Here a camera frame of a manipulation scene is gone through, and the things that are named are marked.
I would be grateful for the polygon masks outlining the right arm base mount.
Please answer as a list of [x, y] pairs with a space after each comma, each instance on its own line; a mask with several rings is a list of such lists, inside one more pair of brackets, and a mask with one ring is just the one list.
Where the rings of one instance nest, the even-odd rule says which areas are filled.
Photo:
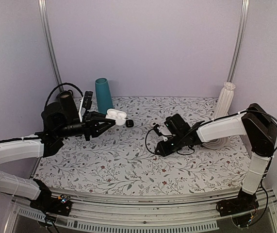
[[248, 194], [240, 189], [238, 196], [233, 199], [224, 199], [216, 204], [220, 216], [234, 215], [258, 209], [259, 203], [256, 194]]

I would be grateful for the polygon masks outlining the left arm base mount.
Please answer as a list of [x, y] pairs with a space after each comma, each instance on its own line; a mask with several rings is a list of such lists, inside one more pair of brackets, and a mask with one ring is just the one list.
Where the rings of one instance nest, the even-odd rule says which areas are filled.
[[34, 181], [39, 185], [40, 194], [36, 200], [30, 200], [30, 207], [43, 213], [69, 216], [73, 204], [70, 196], [62, 194], [54, 198], [50, 189], [42, 181], [38, 179]]

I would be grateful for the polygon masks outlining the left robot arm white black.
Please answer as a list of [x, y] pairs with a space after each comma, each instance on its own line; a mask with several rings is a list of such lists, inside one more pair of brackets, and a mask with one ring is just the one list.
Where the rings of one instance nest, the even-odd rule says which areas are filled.
[[[41, 114], [44, 130], [27, 137], [0, 140], [0, 164], [25, 158], [41, 158], [55, 155], [64, 145], [63, 139], [83, 135], [88, 141], [126, 122], [126, 113], [108, 109], [106, 114], [84, 114], [74, 104], [61, 105], [54, 102]], [[40, 180], [24, 179], [0, 171], [0, 192], [35, 200], [45, 211], [55, 207], [49, 188]]]

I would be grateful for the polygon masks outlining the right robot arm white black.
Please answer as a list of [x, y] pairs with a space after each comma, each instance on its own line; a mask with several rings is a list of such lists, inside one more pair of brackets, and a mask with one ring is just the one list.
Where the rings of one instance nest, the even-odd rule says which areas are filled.
[[163, 137], [157, 143], [155, 154], [168, 156], [183, 147], [201, 145], [216, 139], [246, 135], [251, 145], [251, 163], [234, 208], [245, 211], [252, 205], [255, 193], [269, 169], [271, 158], [277, 150], [277, 119], [266, 113], [258, 104], [232, 115], [210, 121], [200, 121], [190, 126], [179, 115], [166, 119], [163, 126], [153, 127]]

